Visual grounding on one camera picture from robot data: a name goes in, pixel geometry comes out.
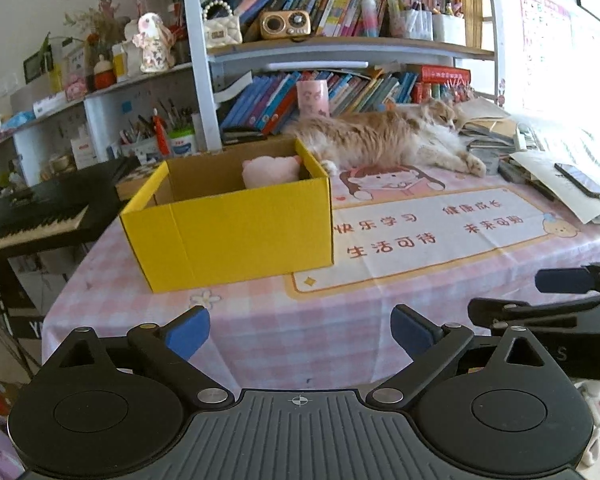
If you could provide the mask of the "red white small doll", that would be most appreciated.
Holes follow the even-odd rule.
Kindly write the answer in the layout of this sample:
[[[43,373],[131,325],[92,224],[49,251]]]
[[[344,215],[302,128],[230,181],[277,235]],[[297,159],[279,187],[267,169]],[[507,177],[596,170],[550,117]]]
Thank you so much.
[[[99,59],[94,66],[94,87],[96,90],[102,90],[113,86],[117,82],[116,69],[114,64],[105,58],[105,55],[99,55]]]

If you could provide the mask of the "wooden retro radio speaker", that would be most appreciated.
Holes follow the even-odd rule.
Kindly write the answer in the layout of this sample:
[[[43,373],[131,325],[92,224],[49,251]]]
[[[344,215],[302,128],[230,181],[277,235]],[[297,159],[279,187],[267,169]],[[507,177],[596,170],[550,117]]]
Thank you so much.
[[[268,11],[259,21],[264,40],[302,38],[311,35],[312,25],[306,11]]]

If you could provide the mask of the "pink checkered tablecloth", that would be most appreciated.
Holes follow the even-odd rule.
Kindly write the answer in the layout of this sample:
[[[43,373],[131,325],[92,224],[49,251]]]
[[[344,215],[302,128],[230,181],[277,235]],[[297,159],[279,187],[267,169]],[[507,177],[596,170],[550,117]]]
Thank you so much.
[[[368,202],[335,181],[332,198],[329,268],[165,294],[149,289],[122,225],[111,223],[46,315],[43,356],[76,327],[121,336],[199,304],[211,334],[194,363],[224,386],[362,386],[407,362],[389,330],[397,304],[463,324],[472,298],[539,302],[536,272],[600,261],[600,226],[498,177],[435,171],[407,193]]]

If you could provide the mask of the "pink printed cup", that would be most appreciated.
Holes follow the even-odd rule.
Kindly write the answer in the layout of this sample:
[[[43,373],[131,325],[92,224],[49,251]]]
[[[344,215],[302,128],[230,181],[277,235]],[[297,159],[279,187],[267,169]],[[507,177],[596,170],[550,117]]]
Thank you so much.
[[[298,81],[297,101],[301,118],[328,117],[328,84],[325,79]]]

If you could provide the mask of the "black electronic keyboard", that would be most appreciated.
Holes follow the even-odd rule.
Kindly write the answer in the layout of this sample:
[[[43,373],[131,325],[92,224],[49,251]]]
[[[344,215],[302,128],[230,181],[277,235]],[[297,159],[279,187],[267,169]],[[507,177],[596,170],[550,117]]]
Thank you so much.
[[[0,260],[98,240],[122,208],[116,185],[139,166],[100,162],[0,198]]]

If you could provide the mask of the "long-haired orange white cat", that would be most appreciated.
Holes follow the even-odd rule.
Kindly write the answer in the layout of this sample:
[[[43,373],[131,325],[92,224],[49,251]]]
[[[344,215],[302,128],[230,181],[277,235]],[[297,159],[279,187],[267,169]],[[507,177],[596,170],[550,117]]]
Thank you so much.
[[[299,118],[284,133],[299,139],[326,172],[375,166],[431,166],[476,177],[486,165],[467,151],[450,104],[430,100],[382,112]]]

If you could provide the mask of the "cream quilted pearl handbag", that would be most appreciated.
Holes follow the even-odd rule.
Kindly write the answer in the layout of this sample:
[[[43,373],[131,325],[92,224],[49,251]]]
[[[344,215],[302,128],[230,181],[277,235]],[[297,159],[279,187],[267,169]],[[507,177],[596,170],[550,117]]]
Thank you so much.
[[[209,20],[209,12],[215,8],[223,9],[225,14]],[[204,25],[204,40],[206,40],[207,49],[242,44],[242,28],[239,18],[225,1],[212,0],[204,7],[202,24]]]

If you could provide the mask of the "white green lidded jar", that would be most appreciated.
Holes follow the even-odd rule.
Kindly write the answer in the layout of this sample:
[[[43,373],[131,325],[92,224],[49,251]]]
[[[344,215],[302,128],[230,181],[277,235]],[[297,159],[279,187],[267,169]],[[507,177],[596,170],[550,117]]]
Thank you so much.
[[[197,151],[195,130],[193,127],[173,130],[169,133],[171,151],[175,157],[193,155]]]

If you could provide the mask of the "red thick dictionary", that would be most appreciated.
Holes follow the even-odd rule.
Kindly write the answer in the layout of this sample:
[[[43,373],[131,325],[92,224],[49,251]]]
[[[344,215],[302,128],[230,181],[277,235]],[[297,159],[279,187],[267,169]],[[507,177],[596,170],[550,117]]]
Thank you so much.
[[[415,65],[416,84],[412,98],[416,103],[430,99],[458,102],[464,99],[471,83],[471,73],[464,68],[442,65]]]

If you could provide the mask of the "pink plush toy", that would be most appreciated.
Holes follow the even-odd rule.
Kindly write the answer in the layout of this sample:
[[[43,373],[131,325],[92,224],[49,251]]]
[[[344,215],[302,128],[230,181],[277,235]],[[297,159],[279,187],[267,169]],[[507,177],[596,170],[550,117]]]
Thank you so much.
[[[260,156],[242,163],[245,188],[265,188],[299,180],[302,159],[299,155],[286,157]]]

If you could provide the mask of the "white floral rabbit doll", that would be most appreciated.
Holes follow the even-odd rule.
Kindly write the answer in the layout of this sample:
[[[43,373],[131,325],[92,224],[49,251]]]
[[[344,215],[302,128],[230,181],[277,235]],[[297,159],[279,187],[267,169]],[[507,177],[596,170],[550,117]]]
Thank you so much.
[[[140,70],[144,74],[163,73],[174,64],[171,52],[175,37],[155,13],[146,13],[137,22],[133,44],[140,49]]]

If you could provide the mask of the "pen holder with pens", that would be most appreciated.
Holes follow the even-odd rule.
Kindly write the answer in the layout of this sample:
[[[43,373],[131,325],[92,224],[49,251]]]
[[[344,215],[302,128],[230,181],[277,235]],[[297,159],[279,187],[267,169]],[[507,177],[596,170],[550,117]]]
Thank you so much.
[[[142,165],[175,157],[171,151],[169,133],[193,125],[193,109],[178,107],[172,100],[159,100],[151,116],[138,115],[136,122],[119,132],[123,156],[135,156]]]

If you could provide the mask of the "white bookshelf frame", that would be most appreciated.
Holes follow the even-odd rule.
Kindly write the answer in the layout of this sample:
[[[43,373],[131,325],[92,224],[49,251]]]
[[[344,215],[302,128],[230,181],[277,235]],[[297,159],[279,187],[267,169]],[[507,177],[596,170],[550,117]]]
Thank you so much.
[[[0,82],[10,76],[23,75],[22,56],[35,51],[44,35],[61,29],[65,13],[82,8],[88,0],[0,0]],[[136,7],[134,0],[111,0],[120,6],[123,15],[132,18]],[[298,64],[303,61],[325,63],[336,58],[353,58],[359,54],[377,58],[383,54],[402,56],[423,55],[430,58],[466,58],[466,60],[492,61],[495,54],[490,49],[463,47],[446,42],[411,39],[364,37],[314,37],[294,41],[289,39],[247,42],[237,47],[213,49],[209,60],[214,68],[226,70],[230,63],[251,61],[253,67],[268,64]],[[47,132],[50,122],[57,122],[73,105],[67,103],[37,122],[29,122],[16,129],[11,136],[0,141],[0,160],[15,154],[20,162],[20,174],[27,185],[37,185],[41,172],[53,154],[70,148],[70,134]]]

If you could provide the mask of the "black smartphone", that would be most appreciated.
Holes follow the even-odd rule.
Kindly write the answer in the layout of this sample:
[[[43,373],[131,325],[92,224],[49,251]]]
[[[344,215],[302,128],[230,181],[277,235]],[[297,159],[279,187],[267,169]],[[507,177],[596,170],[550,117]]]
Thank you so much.
[[[600,198],[600,185],[575,166],[555,162],[554,168],[586,196]]]

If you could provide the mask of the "yellow cardboard box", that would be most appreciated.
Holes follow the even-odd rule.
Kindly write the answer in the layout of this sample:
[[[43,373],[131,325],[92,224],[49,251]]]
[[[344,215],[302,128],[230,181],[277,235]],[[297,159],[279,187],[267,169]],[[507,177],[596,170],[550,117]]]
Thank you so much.
[[[296,182],[247,188],[242,164],[289,156]],[[236,283],[334,263],[328,173],[292,136],[163,162],[120,220],[153,292]]]

